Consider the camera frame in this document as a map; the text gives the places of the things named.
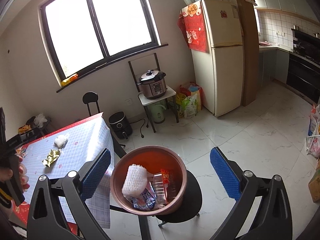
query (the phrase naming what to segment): metal bolt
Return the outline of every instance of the metal bolt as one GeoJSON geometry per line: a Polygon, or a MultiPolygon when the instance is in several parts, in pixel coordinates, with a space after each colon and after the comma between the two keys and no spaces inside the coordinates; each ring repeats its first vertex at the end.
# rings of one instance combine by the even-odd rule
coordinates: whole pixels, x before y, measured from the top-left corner
{"type": "Polygon", "coordinates": [[[70,177],[70,178],[73,178],[73,177],[75,177],[77,175],[77,172],[76,171],[70,171],[69,173],[68,173],[68,176],[70,177]]]}
{"type": "Polygon", "coordinates": [[[275,176],[275,180],[276,180],[276,181],[281,181],[281,177],[280,177],[279,175],[276,175],[276,176],[275,176]]]}
{"type": "Polygon", "coordinates": [[[42,175],[39,177],[39,181],[44,181],[47,177],[45,175],[42,175]]]}
{"type": "Polygon", "coordinates": [[[246,177],[252,177],[253,176],[253,173],[251,172],[251,171],[245,171],[244,172],[244,175],[246,176],[246,177]]]}

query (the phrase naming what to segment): blue gripper pad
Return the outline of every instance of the blue gripper pad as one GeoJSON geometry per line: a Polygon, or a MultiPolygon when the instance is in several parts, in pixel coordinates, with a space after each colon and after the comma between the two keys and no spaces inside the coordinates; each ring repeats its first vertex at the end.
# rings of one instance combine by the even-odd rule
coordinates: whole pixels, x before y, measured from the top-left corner
{"type": "Polygon", "coordinates": [[[210,162],[228,196],[238,201],[241,196],[240,181],[216,148],[210,152],[210,162]]]}
{"type": "Polygon", "coordinates": [[[111,154],[110,151],[106,149],[82,180],[82,193],[80,197],[83,201],[85,201],[88,198],[92,198],[103,175],[108,169],[110,162],[111,154]]]}

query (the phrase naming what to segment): green kettle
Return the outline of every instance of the green kettle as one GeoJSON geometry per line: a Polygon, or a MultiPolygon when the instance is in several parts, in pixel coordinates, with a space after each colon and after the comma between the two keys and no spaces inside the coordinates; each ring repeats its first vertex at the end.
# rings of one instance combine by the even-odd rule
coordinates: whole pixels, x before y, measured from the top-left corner
{"type": "Polygon", "coordinates": [[[149,107],[150,107],[153,122],[154,123],[164,122],[165,118],[163,114],[163,109],[165,110],[166,108],[163,105],[156,105],[156,104],[152,104],[149,107]]]}

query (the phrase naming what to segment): power cord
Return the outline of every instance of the power cord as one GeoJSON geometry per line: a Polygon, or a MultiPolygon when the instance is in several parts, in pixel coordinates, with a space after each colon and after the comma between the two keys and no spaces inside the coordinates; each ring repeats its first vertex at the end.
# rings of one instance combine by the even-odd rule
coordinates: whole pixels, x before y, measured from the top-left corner
{"type": "Polygon", "coordinates": [[[141,134],[141,138],[144,138],[144,135],[142,134],[141,129],[142,129],[142,127],[144,126],[144,124],[146,123],[146,120],[145,120],[144,118],[142,118],[142,119],[140,119],[140,120],[138,120],[138,121],[131,122],[130,124],[136,123],[136,122],[140,122],[140,121],[142,121],[142,120],[143,120],[143,124],[142,124],[142,126],[140,127],[140,134],[141,134]]]}

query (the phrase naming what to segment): wooden pillar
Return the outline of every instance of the wooden pillar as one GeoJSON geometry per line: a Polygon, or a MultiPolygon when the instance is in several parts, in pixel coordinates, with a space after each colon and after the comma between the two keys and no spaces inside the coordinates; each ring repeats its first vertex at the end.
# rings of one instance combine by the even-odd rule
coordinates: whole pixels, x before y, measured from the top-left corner
{"type": "Polygon", "coordinates": [[[237,0],[237,3],[244,34],[244,86],[241,104],[247,106],[256,99],[258,90],[259,37],[253,4],[245,0],[237,0]]]}

